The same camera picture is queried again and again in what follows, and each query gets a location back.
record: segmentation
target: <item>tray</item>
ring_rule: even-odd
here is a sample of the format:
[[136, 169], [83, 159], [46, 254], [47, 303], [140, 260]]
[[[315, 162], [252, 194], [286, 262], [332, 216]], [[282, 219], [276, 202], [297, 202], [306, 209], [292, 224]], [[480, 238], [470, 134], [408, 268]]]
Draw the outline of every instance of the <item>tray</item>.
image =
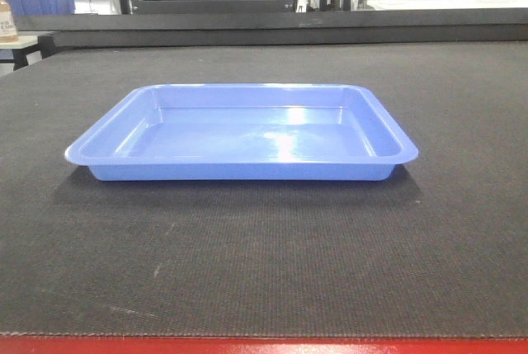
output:
[[417, 155], [369, 90], [336, 84], [138, 88], [65, 152], [104, 181], [379, 181]]

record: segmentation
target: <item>black carpet mat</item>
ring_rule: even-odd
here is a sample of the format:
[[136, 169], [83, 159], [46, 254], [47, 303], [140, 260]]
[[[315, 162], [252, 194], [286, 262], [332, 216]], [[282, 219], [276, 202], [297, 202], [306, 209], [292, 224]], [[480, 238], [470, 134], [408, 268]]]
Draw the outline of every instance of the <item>black carpet mat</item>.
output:
[[[525, 337], [528, 46], [65, 52], [0, 78], [0, 332]], [[64, 150], [155, 83], [368, 87], [384, 182], [99, 182]]]

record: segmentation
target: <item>tray rim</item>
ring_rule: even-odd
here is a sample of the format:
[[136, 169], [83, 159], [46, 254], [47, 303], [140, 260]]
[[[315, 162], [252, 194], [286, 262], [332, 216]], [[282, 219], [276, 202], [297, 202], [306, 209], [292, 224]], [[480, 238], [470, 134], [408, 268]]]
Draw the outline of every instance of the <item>tray rim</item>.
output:
[[[264, 162], [251, 162], [251, 161], [223, 161], [223, 162], [211, 162], [203, 161], [200, 157], [187, 157], [187, 156], [170, 156], [170, 157], [117, 157], [115, 155], [108, 156], [97, 156], [96, 158], [86, 156], [83, 154], [83, 147], [88, 141], [97, 137], [102, 132], [108, 121], [114, 116], [123, 112], [130, 103], [132, 103], [136, 97], [139, 97], [144, 92], [150, 92], [158, 88], [181, 88], [181, 87], [243, 87], [243, 88], [321, 88], [321, 87], [335, 87], [335, 88], [350, 88], [359, 92], [364, 100], [367, 102], [371, 110], [376, 116], [382, 121], [384, 127], [393, 136], [394, 140], [400, 146], [400, 151], [389, 156], [356, 156], [350, 157], [343, 161], [328, 161], [328, 160], [295, 160], [295, 161], [264, 161]], [[399, 126], [396, 120], [389, 114], [383, 104], [376, 98], [374, 93], [366, 87], [341, 84], [341, 83], [167, 83], [167, 84], [154, 84], [148, 86], [142, 86], [136, 88], [127, 94], [121, 101], [115, 104], [107, 113], [105, 113], [100, 119], [98, 119], [90, 128], [88, 128], [83, 134], [81, 134], [71, 145], [69, 145], [64, 151], [64, 157], [66, 160], [73, 164], [80, 166], [130, 166], [130, 165], [185, 165], [185, 164], [203, 164], [203, 165], [236, 165], [236, 164], [342, 164], [342, 165], [358, 165], [358, 164], [402, 164], [408, 163], [417, 158], [419, 152], [416, 145], [410, 140], [408, 135]]]

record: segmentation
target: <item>workbench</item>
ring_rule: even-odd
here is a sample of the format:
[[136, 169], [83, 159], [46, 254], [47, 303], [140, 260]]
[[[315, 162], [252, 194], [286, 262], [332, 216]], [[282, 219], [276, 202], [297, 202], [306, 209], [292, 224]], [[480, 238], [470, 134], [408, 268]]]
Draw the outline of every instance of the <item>workbench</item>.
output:
[[0, 64], [13, 64], [13, 71], [28, 65], [27, 56], [40, 50], [38, 37], [19, 35], [14, 42], [0, 42], [0, 50], [10, 50], [12, 59], [0, 59]]
[[[528, 335], [527, 43], [65, 51], [0, 78], [0, 333]], [[99, 182], [64, 150], [156, 83], [368, 87], [383, 182]]]

